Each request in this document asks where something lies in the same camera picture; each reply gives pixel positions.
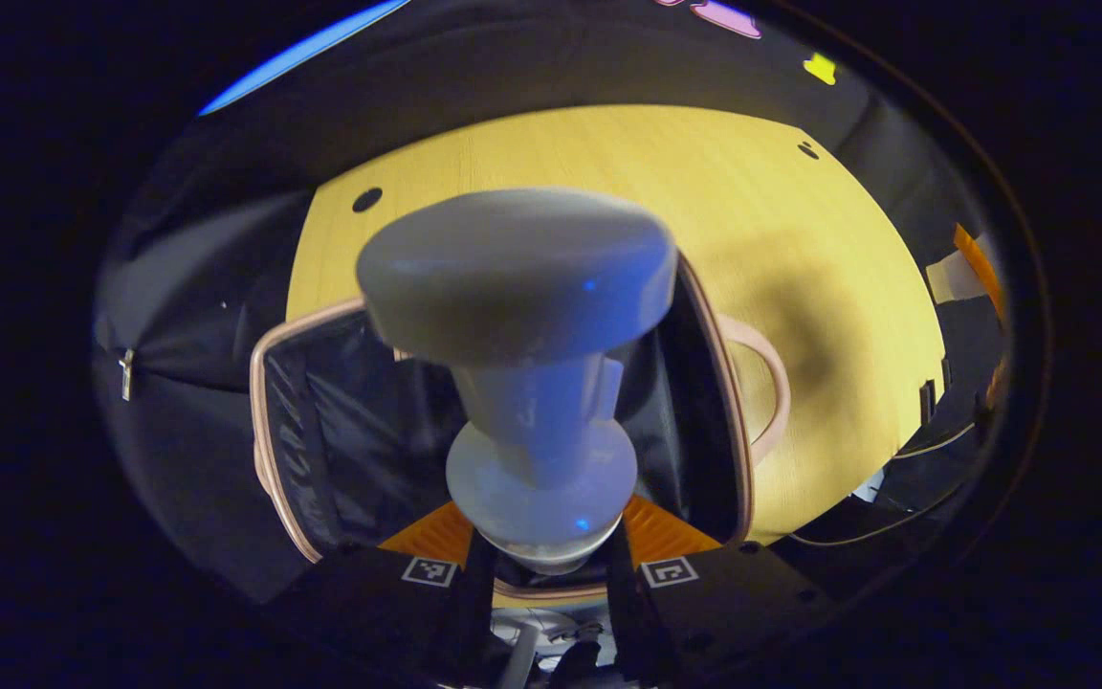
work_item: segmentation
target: cable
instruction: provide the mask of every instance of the cable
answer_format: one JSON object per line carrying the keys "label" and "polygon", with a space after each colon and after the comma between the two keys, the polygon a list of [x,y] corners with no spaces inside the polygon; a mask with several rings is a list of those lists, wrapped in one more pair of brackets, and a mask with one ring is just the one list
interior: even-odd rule
{"label": "cable", "polygon": [[906,516],[906,518],[897,520],[896,523],[888,524],[883,528],[875,528],[874,531],[871,531],[869,534],[865,534],[854,538],[844,538],[844,540],[806,540],[806,538],[802,538],[797,534],[790,534],[788,535],[788,537],[792,538],[792,540],[799,541],[799,543],[803,546],[814,546],[815,548],[832,548],[835,546],[847,546],[850,543],[857,543],[857,541],[866,540],[866,538],[873,538],[875,536],[878,536],[879,534],[890,531],[890,529],[896,528],[898,526],[904,526],[905,524],[909,524],[910,520],[918,518],[918,516],[921,516],[928,512],[931,512],[932,509],[936,509],[936,507],[942,505],[947,500],[947,498],[953,496],[954,493],[958,493],[959,489],[962,487],[962,485],[963,481],[960,481],[959,483],[954,484],[953,488],[944,493],[942,497],[938,497],[937,500],[932,502],[930,505],[922,507],[922,509],[919,509],[910,514],[909,516]]}
{"label": "cable", "polygon": [[922,448],[922,449],[919,449],[919,450],[912,450],[912,451],[910,451],[910,453],[892,454],[892,459],[893,460],[904,460],[904,459],[907,459],[907,457],[916,457],[918,454],[932,453],[932,451],[943,449],[943,448],[946,448],[946,445],[950,445],[950,444],[952,444],[952,442],[961,439],[963,435],[966,434],[968,431],[972,431],[972,428],[975,428],[975,422],[972,422],[972,423],[963,427],[961,429],[961,431],[957,432],[957,434],[954,434],[954,435],[952,435],[952,437],[950,437],[950,438],[948,438],[948,439],[946,439],[946,440],[943,440],[941,442],[938,442],[937,445],[930,445],[928,448]]}

